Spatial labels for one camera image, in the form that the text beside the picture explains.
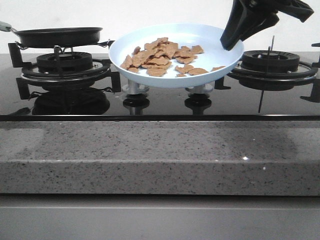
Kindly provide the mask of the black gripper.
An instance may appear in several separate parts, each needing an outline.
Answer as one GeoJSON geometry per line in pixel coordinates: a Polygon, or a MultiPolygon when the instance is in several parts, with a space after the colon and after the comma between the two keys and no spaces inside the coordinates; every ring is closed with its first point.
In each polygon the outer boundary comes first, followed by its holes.
{"type": "Polygon", "coordinates": [[[304,23],[314,10],[301,0],[234,0],[228,22],[220,38],[225,50],[262,30],[273,27],[282,12],[304,23]],[[252,11],[252,8],[263,11],[252,11]]]}

